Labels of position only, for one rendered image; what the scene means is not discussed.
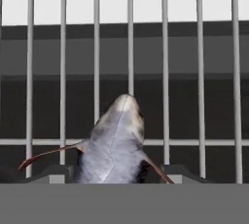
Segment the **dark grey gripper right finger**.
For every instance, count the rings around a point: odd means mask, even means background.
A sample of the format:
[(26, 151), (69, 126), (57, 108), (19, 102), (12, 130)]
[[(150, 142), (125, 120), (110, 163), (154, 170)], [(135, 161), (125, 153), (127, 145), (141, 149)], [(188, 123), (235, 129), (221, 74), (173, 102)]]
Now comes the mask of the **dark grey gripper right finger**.
[[(187, 168), (182, 165), (161, 165), (160, 169), (171, 179), (175, 184), (198, 184), (210, 183), (209, 179), (200, 177), (191, 173)], [(152, 167), (148, 167), (146, 175), (147, 183), (161, 183), (165, 181), (154, 171)]]

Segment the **grey fish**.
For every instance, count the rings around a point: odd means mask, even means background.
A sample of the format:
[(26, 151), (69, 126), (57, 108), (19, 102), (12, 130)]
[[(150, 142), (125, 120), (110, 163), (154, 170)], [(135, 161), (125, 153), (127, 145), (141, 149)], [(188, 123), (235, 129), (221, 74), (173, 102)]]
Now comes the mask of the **grey fish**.
[(28, 167), (45, 155), (78, 149), (81, 156), (75, 183), (143, 183), (147, 168), (151, 166), (164, 182), (173, 184), (173, 180), (144, 152), (143, 143), (144, 117), (136, 98), (124, 93), (98, 119), (88, 139), (28, 158), (18, 169)]

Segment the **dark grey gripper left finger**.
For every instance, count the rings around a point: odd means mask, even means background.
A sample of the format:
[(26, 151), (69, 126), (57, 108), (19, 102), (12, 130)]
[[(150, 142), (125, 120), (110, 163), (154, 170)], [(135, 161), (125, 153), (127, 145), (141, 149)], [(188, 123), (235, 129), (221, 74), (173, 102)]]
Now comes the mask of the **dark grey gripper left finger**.
[(33, 184), (67, 184), (73, 181), (75, 171), (75, 167), (72, 165), (50, 166), (40, 174), (23, 179), (22, 182)]

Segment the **dark oven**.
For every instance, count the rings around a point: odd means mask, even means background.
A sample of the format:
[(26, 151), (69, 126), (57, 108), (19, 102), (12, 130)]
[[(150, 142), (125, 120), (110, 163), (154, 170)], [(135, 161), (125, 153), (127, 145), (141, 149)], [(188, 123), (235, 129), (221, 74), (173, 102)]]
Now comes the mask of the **dark oven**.
[[(128, 91), (128, 33), (124, 23), (99, 26), (99, 101), (106, 109)], [(133, 33), (134, 93), (145, 116), (146, 152), (163, 162), (162, 23), (137, 23)], [(94, 26), (66, 26), (66, 51), (60, 27), (33, 29), (33, 151), (57, 147), (60, 111), (60, 57), (65, 56), (66, 136), (89, 136), (94, 123)], [(249, 20), (239, 24), (243, 179), (249, 183)], [(0, 41), (0, 139), (26, 137), (27, 28), (2, 27)], [(206, 176), (235, 181), (233, 43), (230, 21), (203, 24)], [(170, 162), (199, 172), (197, 23), (168, 24)], [(0, 144), (0, 168), (9, 182), (22, 180), (18, 165), (25, 146)]]

